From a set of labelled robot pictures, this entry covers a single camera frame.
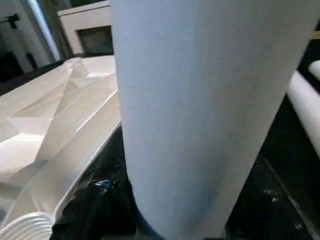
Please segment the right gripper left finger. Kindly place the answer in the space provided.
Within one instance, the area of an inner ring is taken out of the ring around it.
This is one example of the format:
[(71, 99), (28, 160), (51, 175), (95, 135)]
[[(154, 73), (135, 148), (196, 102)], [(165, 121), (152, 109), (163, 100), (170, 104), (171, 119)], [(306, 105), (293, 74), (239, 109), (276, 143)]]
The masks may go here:
[(86, 181), (52, 227), (52, 240), (120, 239), (136, 234), (127, 175), (108, 172)]

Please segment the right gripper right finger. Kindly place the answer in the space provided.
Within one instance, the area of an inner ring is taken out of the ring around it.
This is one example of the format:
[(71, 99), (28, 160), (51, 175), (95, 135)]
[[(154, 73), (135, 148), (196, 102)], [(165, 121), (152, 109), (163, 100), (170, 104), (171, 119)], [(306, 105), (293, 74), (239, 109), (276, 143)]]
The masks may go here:
[(225, 225), (227, 240), (318, 240), (320, 229), (263, 156), (257, 157)]

